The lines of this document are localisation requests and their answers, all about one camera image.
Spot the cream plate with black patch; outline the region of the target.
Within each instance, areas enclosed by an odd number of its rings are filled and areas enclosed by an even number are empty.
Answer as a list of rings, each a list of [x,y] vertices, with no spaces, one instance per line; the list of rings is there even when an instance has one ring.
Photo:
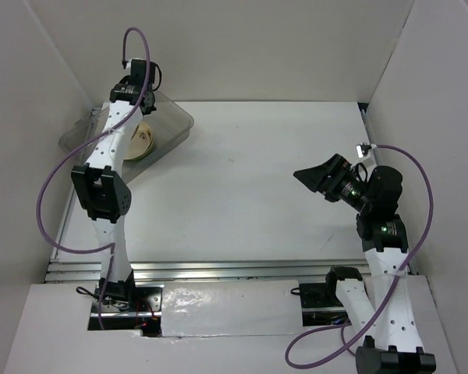
[[[154,135],[151,127],[142,121],[135,129],[128,150],[126,152],[125,161],[138,161],[146,157],[154,147]]]

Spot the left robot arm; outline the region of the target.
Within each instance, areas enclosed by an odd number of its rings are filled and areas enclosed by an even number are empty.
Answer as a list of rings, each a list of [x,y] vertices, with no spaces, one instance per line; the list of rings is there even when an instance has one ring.
[[[122,166],[130,140],[145,115],[155,110],[153,85],[161,70],[153,62],[133,59],[129,75],[112,89],[108,117],[101,137],[84,165],[75,166],[71,179],[87,216],[93,221],[101,252],[97,296],[128,311],[138,302],[138,291],[126,251],[125,216],[132,194],[122,179]]]

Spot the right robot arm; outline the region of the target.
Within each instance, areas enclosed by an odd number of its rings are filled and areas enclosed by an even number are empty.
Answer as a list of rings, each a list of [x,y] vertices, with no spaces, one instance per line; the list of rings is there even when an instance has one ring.
[[[370,268],[373,294],[367,294],[360,272],[347,266],[332,267],[324,286],[326,300],[346,309],[355,331],[344,348],[355,347],[357,372],[435,372],[435,356],[425,351],[409,295],[410,250],[405,225],[396,212],[402,174],[377,166],[364,181],[357,166],[335,154],[293,175],[311,192],[332,203],[343,201],[357,212],[356,230]]]

